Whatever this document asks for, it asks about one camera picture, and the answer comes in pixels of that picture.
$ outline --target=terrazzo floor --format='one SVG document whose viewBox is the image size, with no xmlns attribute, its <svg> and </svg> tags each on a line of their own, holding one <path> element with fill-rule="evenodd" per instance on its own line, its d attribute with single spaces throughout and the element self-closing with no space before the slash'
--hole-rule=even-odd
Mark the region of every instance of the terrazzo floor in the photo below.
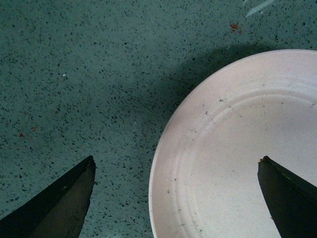
<svg viewBox="0 0 317 238">
<path fill-rule="evenodd" d="M 247 15 L 263 2 L 2 1 L 0 218 L 93 155 L 80 238 L 153 237 L 151 163 L 186 95 L 243 57 L 317 49 L 317 1 Z"/>
</svg>

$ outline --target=white plate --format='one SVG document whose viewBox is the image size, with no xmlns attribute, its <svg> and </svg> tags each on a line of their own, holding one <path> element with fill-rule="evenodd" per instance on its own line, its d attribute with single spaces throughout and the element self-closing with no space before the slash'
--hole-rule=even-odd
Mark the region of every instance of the white plate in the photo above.
<svg viewBox="0 0 317 238">
<path fill-rule="evenodd" d="M 317 184 L 317 52 L 257 54 L 214 73 L 168 122 L 149 206 L 156 238 L 279 238 L 257 177 L 265 155 Z"/>
</svg>

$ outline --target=red speck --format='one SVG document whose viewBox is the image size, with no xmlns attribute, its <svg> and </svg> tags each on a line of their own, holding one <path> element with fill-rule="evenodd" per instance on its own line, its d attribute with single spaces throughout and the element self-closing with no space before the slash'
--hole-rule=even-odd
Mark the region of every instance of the red speck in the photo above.
<svg viewBox="0 0 317 238">
<path fill-rule="evenodd" d="M 233 29 L 233 30 L 237 30 L 239 28 L 239 26 L 237 24 L 231 24 L 230 27 Z"/>
</svg>

